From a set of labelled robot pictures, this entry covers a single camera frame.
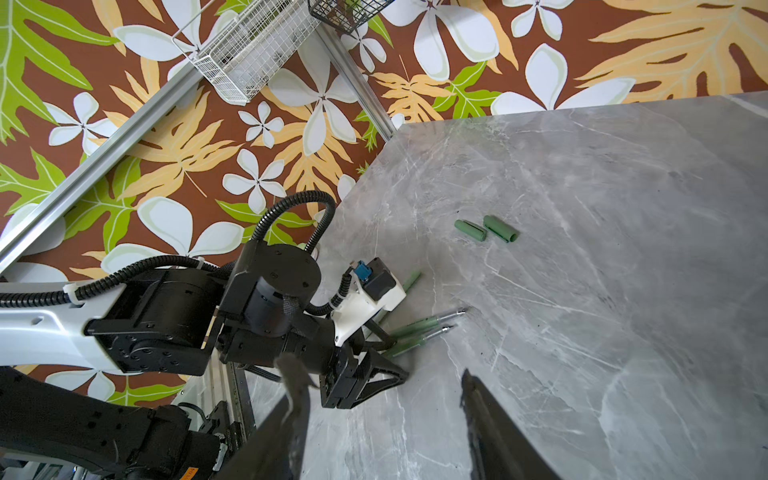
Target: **white wire basket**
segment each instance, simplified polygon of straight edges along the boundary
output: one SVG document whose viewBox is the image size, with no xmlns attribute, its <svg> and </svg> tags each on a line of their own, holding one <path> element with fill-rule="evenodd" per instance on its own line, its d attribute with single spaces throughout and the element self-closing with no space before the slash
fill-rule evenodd
<svg viewBox="0 0 768 480">
<path fill-rule="evenodd" d="M 186 25 L 172 39 L 225 102 L 242 106 L 259 93 L 318 24 L 306 0 L 254 0 L 198 52 L 188 55 L 176 43 Z"/>
</svg>

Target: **blue connector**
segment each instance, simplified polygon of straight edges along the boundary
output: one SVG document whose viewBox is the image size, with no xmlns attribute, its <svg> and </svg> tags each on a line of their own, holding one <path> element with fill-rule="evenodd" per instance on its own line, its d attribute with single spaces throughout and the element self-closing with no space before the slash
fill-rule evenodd
<svg viewBox="0 0 768 480">
<path fill-rule="evenodd" d="M 360 260 L 355 267 L 355 275 L 357 275 L 361 282 L 365 283 L 373 275 L 373 270 Z"/>
</svg>

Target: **aluminum rail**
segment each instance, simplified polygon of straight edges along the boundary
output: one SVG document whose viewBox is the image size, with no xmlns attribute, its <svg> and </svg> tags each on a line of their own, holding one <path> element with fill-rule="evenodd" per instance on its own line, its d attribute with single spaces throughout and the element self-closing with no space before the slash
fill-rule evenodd
<svg viewBox="0 0 768 480">
<path fill-rule="evenodd" d="M 0 240 L 0 273 L 14 263 L 59 217 L 66 214 L 203 75 L 187 63 L 143 107 L 118 128 L 8 236 Z"/>
<path fill-rule="evenodd" d="M 320 24 L 315 30 L 320 37 L 320 41 L 326 48 L 331 62 L 339 74 L 343 76 L 357 93 L 357 99 L 362 105 L 362 109 L 368 114 L 373 126 L 379 131 L 385 142 L 390 141 L 395 134 L 395 125 L 386 113 L 379 98 L 373 93 L 371 86 L 360 73 L 357 64 L 349 56 L 349 52 L 336 35 L 336 30 L 328 25 Z"/>
</svg>

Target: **green pen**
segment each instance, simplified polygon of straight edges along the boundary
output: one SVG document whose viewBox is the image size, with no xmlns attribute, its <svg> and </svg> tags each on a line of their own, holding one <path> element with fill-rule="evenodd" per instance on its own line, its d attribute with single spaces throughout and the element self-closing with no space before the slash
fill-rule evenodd
<svg viewBox="0 0 768 480">
<path fill-rule="evenodd" d="M 416 348 L 417 346 L 425 345 L 427 341 L 429 341 L 430 339 L 436 338 L 441 335 L 445 335 L 450 329 L 454 328 L 455 326 L 456 325 L 441 326 L 437 329 L 434 329 L 425 333 L 423 336 L 417 336 L 416 338 L 404 339 L 402 341 L 398 341 L 394 347 L 384 352 L 384 356 L 390 359 L 395 358 L 396 356 L 400 356 L 403 353 Z"/>
<path fill-rule="evenodd" d="M 448 321 L 453 320 L 457 316 L 465 315 L 466 313 L 467 307 L 463 306 L 438 315 L 428 316 L 427 318 L 416 320 L 414 323 L 398 328 L 394 332 L 391 332 L 389 336 L 394 339 L 404 339 L 407 336 L 416 335 L 417 333 L 426 332 L 439 326 L 443 326 Z"/>
</svg>

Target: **marble surface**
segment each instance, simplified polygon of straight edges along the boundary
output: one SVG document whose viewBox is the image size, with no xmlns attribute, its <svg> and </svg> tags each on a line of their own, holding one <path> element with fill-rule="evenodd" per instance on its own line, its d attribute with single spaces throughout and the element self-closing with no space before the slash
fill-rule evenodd
<svg viewBox="0 0 768 480">
<path fill-rule="evenodd" d="M 380 256 L 423 272 L 389 328 L 473 310 L 399 359 L 403 386 L 351 411 L 313 392 L 303 478 L 469 478 L 465 368 L 563 479 L 768 478 L 764 108 L 768 92 L 404 126 L 320 242 L 320 298 Z M 484 214 L 519 240 L 453 227 Z M 282 392 L 250 387 L 260 421 Z"/>
</svg>

